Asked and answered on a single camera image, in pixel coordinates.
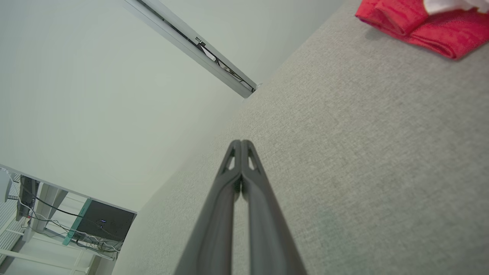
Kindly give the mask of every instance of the gray carpet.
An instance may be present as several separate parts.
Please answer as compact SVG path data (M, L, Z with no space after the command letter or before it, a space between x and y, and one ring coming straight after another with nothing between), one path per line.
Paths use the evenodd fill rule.
M454 62L348 1L154 194L114 274L171 274L230 141L254 142L309 274L487 274L489 45ZM249 274L236 203L233 274Z

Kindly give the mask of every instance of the red cloth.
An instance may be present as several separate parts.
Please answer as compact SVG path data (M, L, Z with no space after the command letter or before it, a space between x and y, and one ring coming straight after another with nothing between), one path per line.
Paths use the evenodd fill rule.
M423 0L363 0L355 16L396 39L452 59L489 41L489 15L476 9L429 15Z

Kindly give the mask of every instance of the red towel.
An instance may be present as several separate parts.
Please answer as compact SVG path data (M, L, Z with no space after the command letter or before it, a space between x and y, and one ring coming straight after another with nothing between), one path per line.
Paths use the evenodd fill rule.
M355 16L396 39L452 59L489 41L489 14L476 9L429 15L423 0L363 0Z

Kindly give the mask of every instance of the white wall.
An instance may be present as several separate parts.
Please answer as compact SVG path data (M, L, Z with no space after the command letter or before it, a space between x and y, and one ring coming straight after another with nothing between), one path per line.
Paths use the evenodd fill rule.
M0 0L0 165L138 211L243 99L122 0Z
M343 0L160 1L257 84L271 77L343 3Z

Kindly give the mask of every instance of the white cloth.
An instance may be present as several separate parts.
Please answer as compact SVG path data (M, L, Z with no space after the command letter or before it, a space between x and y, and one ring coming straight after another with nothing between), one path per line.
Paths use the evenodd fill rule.
M472 8L478 8L482 13L487 13L489 10L489 0L424 0L423 3L428 14Z

